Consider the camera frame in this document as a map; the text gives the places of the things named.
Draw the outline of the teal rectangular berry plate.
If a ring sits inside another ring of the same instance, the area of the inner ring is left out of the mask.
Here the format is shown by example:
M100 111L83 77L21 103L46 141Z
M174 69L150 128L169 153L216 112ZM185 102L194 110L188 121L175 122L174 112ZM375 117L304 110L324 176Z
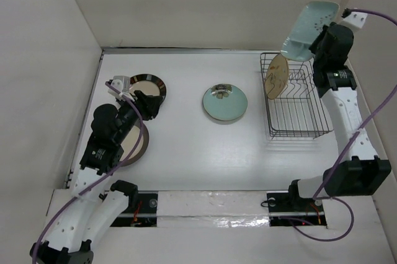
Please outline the teal rectangular berry plate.
M310 46L320 35L324 25L337 16L339 5L329 1L311 1L301 11L280 53L289 60L308 61L313 57Z

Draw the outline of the black striped rim plate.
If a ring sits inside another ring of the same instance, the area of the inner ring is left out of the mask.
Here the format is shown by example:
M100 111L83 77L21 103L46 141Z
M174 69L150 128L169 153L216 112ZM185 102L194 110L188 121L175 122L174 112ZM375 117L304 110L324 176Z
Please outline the black striped rim plate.
M145 95L160 96L161 103L165 101L167 88L162 79L154 74L137 74L130 78L130 94L136 98L135 91Z

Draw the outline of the beige bird plate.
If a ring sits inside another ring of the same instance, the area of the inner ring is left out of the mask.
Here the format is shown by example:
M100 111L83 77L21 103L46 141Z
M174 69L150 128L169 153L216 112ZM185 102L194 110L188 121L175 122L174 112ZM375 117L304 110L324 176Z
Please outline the beige bird plate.
M270 62L265 76L265 92L269 100L276 99L288 84L288 60L282 55L276 55Z

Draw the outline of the teal oval flower plate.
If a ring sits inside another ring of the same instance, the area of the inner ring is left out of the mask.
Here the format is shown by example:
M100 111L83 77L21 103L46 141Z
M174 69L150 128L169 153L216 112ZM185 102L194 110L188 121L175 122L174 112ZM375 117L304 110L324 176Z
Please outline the teal oval flower plate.
M246 94L232 84L216 84L203 95L205 112L218 121L235 121L241 118L247 108Z

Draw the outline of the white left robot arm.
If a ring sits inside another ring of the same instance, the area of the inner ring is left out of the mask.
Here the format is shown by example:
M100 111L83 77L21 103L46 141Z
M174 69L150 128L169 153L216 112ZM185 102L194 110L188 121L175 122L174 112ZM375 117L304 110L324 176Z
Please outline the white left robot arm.
M130 130L156 118L161 95L112 89L119 107L94 110L92 133L80 161L71 199L51 218L30 250L33 263L92 263L93 248L114 219L138 207L138 187L117 180L102 195L110 176L128 160L122 142Z

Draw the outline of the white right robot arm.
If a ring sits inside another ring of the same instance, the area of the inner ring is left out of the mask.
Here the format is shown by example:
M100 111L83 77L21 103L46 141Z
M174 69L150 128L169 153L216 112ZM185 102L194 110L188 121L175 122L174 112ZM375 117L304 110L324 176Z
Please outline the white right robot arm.
M313 81L326 107L337 141L338 157L322 175L292 181L287 203L301 210L309 201L339 196L371 196L391 173L365 130L372 119L362 119L357 83L345 65L354 42L353 31L341 24L325 25L310 46L314 54Z

